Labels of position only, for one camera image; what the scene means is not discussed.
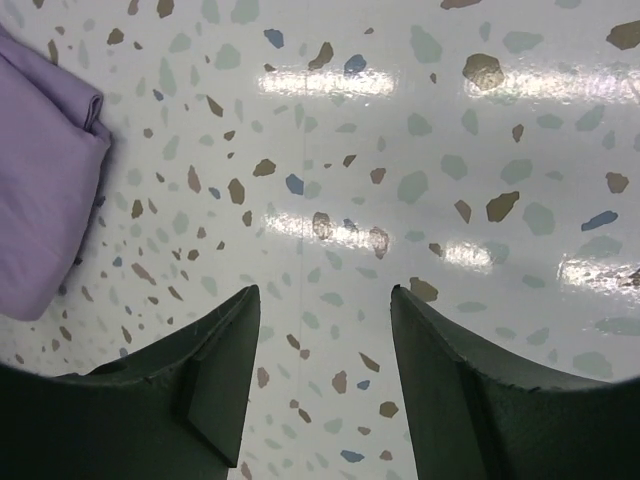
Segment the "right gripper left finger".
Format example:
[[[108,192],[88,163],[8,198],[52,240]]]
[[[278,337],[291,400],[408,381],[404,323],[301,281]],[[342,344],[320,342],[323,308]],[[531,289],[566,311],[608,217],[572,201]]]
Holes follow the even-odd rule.
[[[239,462],[260,328],[246,287],[88,374],[1,369],[5,479],[224,479]]]

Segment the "purple t-shirt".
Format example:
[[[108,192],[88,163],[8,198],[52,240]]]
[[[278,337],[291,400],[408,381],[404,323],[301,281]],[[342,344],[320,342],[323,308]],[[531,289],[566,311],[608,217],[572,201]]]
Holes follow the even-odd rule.
[[[1,313],[39,319],[88,228],[111,134],[102,93],[1,32]]]

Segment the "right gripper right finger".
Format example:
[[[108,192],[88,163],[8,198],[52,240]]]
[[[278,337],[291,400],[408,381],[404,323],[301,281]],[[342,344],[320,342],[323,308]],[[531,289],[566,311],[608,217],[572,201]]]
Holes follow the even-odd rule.
[[[518,356],[402,286],[391,326],[421,479],[635,479],[639,382]]]

